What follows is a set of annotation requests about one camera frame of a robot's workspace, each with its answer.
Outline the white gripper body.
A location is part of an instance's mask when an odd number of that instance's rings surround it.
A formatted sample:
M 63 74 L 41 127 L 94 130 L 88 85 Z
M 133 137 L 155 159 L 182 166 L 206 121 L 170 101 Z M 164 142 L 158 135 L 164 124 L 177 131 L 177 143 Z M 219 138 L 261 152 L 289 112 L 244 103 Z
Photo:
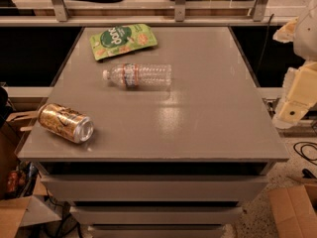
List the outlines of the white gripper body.
M 317 60 L 317 0 L 311 0 L 298 18 L 293 49 L 305 60 Z

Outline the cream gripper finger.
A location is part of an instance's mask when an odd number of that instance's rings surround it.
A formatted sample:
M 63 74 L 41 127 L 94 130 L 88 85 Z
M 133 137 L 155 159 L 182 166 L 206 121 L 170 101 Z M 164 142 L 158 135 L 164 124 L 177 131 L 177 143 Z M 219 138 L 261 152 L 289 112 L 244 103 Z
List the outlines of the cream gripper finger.
M 289 43 L 293 41 L 295 27 L 298 18 L 294 18 L 279 28 L 274 34 L 273 39 L 280 43 Z
M 275 108 L 273 125 L 288 129 L 296 125 L 317 103 L 317 62 L 306 61 L 299 69 L 290 67 L 285 74 L 282 96 Z

